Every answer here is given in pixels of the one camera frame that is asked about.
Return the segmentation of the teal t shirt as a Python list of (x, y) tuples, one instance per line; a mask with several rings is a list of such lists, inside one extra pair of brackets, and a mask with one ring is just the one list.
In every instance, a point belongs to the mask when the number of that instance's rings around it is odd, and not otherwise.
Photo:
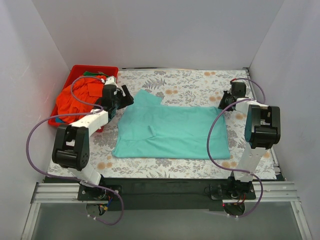
[(211, 106), (167, 106), (145, 90), (134, 96), (117, 123), (116, 158), (230, 158), (221, 110)]

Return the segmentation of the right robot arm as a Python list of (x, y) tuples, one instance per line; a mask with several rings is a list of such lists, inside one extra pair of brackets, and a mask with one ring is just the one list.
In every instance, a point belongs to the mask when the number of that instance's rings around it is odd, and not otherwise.
[(281, 138), (281, 113), (278, 106), (257, 102), (246, 96), (244, 78), (230, 81), (230, 89), (223, 92), (218, 108), (246, 115), (244, 128), (245, 149), (232, 177), (240, 183), (249, 183), (267, 150)]

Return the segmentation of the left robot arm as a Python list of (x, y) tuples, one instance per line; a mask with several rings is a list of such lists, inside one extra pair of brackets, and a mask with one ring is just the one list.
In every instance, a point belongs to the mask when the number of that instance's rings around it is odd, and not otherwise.
[(102, 97), (90, 114), (57, 128), (52, 151), (52, 161), (68, 169), (86, 186), (99, 185), (102, 175), (90, 163), (90, 136), (107, 125), (117, 110), (134, 103), (126, 85), (106, 84)]

